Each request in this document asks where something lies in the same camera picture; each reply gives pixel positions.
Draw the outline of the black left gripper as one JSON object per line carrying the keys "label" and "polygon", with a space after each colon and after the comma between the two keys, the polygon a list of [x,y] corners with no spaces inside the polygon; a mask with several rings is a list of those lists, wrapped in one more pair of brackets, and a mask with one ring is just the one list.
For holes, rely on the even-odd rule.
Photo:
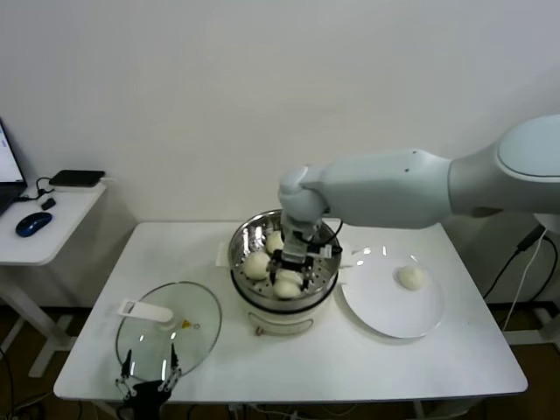
{"label": "black left gripper", "polygon": [[129,349],[121,365],[120,376],[115,379],[117,389],[123,396],[127,396],[129,399],[167,401],[171,396],[172,390],[182,376],[182,370],[179,366],[179,357],[175,346],[171,345],[171,372],[165,381],[145,381],[133,385],[132,388],[128,384],[131,370],[131,355],[132,350]]}

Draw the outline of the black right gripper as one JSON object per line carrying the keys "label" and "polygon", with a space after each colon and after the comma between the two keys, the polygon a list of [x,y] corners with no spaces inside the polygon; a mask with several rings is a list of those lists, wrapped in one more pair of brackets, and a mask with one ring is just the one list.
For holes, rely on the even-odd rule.
{"label": "black right gripper", "polygon": [[273,256],[267,266],[271,284],[276,282],[279,270],[289,270],[301,274],[300,290],[302,292],[309,292],[314,287],[314,258],[311,256],[307,256],[303,262],[285,261],[281,256]]}

